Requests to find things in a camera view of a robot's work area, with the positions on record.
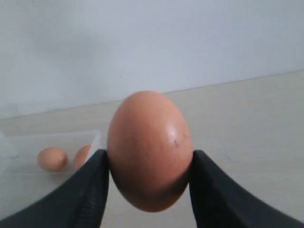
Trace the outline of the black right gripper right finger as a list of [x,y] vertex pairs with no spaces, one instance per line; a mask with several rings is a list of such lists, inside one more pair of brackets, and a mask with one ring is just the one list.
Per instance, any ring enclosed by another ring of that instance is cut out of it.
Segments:
[[189,187],[192,210],[199,228],[304,226],[242,188],[202,150],[193,152]]

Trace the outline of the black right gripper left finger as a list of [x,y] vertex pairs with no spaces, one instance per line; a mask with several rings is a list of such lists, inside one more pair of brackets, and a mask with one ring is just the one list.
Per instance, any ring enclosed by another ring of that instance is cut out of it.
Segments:
[[0,221],[2,228],[98,228],[109,188],[106,150],[89,160],[47,196]]

